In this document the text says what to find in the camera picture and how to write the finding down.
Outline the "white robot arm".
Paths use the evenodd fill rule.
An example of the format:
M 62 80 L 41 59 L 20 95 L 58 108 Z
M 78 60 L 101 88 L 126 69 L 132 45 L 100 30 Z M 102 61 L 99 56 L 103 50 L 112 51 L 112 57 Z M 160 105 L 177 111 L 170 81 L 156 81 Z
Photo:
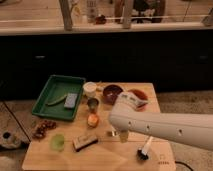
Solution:
M 153 113 L 137 110 L 145 100 L 132 92 L 118 95 L 109 114 L 119 132 L 136 132 L 213 151 L 213 115 Z

